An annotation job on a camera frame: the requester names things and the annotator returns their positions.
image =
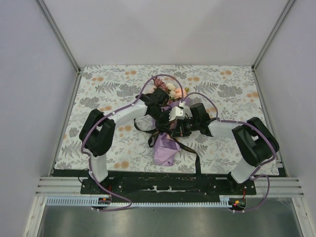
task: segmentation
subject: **patterned mat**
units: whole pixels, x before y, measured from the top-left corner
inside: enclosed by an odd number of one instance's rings
[[[91,110],[105,113],[131,102],[147,79],[157,74],[170,74],[180,80],[190,92],[200,92],[213,100],[222,119],[247,120],[254,116],[264,121],[259,96],[250,67],[235,66],[88,66],[82,72],[79,89],[68,122],[64,140],[56,160],[57,169],[88,168],[87,156],[80,152],[79,132]],[[163,78],[165,82],[176,82]],[[190,104],[203,102],[207,112],[215,116],[212,105],[198,95]],[[152,120],[137,119],[141,129],[150,129]],[[181,151],[171,167],[154,165],[153,149],[148,147],[149,134],[137,131],[128,122],[115,132],[107,153],[109,170],[145,172],[195,172],[195,155]],[[180,142],[196,150],[201,158],[202,173],[226,174],[241,159],[235,140],[206,137],[193,132]],[[278,175],[276,162],[265,165],[258,173]]]

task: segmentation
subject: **white enclosure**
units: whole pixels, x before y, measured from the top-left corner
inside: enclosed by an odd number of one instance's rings
[[[78,64],[252,65],[286,0],[46,0]]]
[[[76,78],[94,64],[252,66],[267,124],[315,224],[315,11],[314,0],[5,0],[0,235],[22,235],[59,151]]]
[[[297,1],[257,69],[284,155],[300,178],[316,220],[316,16],[314,0]]]
[[[76,72],[33,0],[1,4],[0,235],[21,236]]]

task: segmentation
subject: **purple wrapping paper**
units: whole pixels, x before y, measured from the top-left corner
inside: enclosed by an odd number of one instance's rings
[[[178,106],[180,101],[172,102],[170,106],[173,108]],[[173,166],[174,155],[180,151],[180,146],[172,139],[168,139],[167,134],[160,134],[154,145],[154,161],[156,165]]]

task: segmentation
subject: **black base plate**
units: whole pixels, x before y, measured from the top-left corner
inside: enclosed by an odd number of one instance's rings
[[[84,179],[82,184],[81,194],[106,194],[92,179]],[[242,195],[244,190],[246,195],[256,195],[253,181],[233,190],[227,175],[196,178],[195,174],[109,171],[101,185],[132,202],[218,202],[219,195]],[[170,189],[178,192],[159,192]],[[113,196],[112,202],[122,200]]]

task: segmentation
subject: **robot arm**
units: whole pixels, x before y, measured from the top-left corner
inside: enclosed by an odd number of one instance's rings
[[[157,88],[153,94],[142,94],[137,103],[120,112],[113,113],[100,124],[100,129],[96,128],[91,133],[85,148],[89,149],[94,156],[91,158],[91,165],[99,182],[108,176],[106,152],[112,145],[115,129],[144,115],[150,115],[154,118],[156,127],[164,131],[169,130],[170,121],[177,119],[177,126],[170,133],[172,138],[185,137],[189,136],[192,131],[200,131],[201,134],[210,137],[222,136],[235,139],[243,159],[229,174],[229,177],[237,184],[245,182],[262,161],[272,156],[272,152],[265,141],[261,137],[255,139],[258,134],[246,125],[221,122],[215,118],[210,118],[202,103],[194,104],[190,108],[185,106],[184,103],[180,103],[179,107],[164,111],[161,109],[161,105],[167,99],[169,99],[169,96],[160,88]],[[89,114],[79,134],[80,140],[85,139],[89,130],[103,116],[103,113],[97,109]],[[279,150],[277,141],[260,119],[253,117],[247,122],[265,135],[276,152]]]
[[[167,99],[169,99],[169,96],[160,88],[157,88],[153,94],[142,94],[135,104],[117,113],[112,112],[111,116],[99,124],[99,128],[93,130],[84,148],[90,150],[93,154],[91,165],[99,182],[108,176],[106,152],[112,145],[115,129],[145,115],[150,115],[159,121],[167,121],[168,115],[161,110],[161,104]],[[83,141],[90,129],[103,117],[103,112],[97,109],[92,110],[79,134],[80,140]]]

